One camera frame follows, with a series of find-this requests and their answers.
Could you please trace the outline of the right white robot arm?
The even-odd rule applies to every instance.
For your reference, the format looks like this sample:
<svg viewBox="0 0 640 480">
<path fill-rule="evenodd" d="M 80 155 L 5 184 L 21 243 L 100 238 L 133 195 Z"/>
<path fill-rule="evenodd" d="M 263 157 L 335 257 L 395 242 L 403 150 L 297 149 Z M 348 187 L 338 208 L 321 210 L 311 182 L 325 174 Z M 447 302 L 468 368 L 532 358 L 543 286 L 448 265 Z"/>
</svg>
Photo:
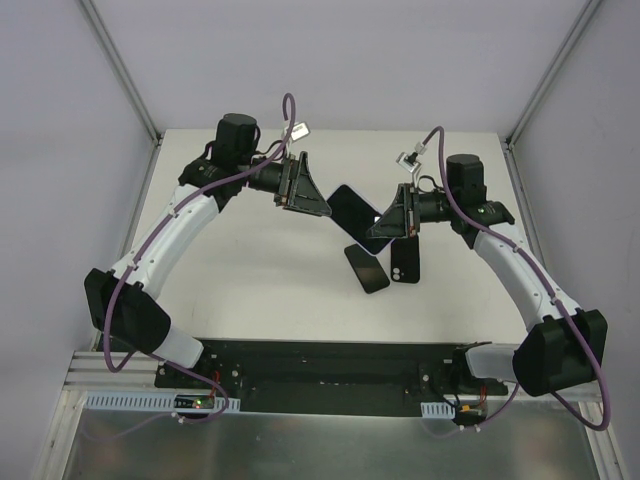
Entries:
<svg viewBox="0 0 640 480">
<path fill-rule="evenodd" d="M 514 217 L 487 198 L 484 166 L 476 155 L 446 160 L 445 191 L 420 193 L 401 184 L 369 238 L 411 238 L 423 223 L 447 222 L 483 259 L 515 303 L 527 335 L 521 344 L 477 343 L 459 355 L 466 375 L 516 382 L 533 397 L 596 380 L 608 325 L 567 296 L 527 249 Z"/>
</svg>

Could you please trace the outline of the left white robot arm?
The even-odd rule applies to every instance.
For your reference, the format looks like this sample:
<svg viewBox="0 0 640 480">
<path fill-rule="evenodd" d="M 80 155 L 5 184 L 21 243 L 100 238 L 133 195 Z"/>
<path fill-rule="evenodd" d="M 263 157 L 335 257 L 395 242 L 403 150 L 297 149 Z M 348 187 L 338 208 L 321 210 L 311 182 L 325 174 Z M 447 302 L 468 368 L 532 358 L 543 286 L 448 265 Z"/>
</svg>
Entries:
<svg viewBox="0 0 640 480">
<path fill-rule="evenodd" d="M 182 171 L 168 205 L 147 233 L 108 271 L 92 269 L 86 276 L 90 318 L 103 337 L 193 368 L 204 346 L 174 326 L 158 304 L 164 283 L 196 236 L 245 187 L 273 194 L 275 205 L 284 210 L 330 216 L 331 208 L 311 178 L 307 152 L 289 151 L 309 133 L 306 123 L 287 117 L 272 155 L 261 154 L 256 120 L 225 115 L 215 138 Z"/>
</svg>

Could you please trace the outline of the black phone case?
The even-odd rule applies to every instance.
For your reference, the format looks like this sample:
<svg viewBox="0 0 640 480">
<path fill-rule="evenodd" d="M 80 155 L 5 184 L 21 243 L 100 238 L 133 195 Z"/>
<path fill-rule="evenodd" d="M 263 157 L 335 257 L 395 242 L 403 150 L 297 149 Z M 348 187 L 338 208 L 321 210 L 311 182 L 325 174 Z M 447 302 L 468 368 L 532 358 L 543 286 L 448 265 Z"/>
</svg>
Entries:
<svg viewBox="0 0 640 480">
<path fill-rule="evenodd" d="M 395 239 L 391 243 L 391 278 L 396 283 L 417 284 L 421 279 L 419 237 Z"/>
</svg>

